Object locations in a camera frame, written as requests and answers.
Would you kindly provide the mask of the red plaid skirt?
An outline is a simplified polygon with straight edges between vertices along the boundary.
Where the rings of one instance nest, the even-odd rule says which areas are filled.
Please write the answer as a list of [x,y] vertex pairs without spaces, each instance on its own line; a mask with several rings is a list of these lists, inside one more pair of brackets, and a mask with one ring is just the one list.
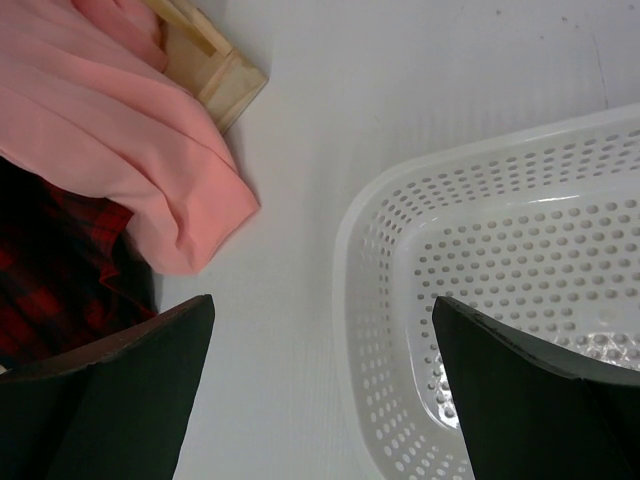
[[125,240],[132,217],[1,162],[1,368],[41,361],[153,318],[149,266]]

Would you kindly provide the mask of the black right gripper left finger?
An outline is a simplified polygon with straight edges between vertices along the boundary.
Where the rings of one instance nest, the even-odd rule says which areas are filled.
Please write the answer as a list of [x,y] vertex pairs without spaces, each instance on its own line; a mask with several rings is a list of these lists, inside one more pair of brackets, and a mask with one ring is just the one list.
[[2,374],[2,478],[172,478],[214,318],[199,295]]

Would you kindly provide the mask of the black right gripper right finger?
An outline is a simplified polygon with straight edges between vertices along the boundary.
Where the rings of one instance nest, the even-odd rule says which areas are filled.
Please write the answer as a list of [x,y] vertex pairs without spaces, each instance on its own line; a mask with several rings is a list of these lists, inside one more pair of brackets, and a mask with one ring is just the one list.
[[451,298],[432,313],[478,479],[636,479],[639,374]]

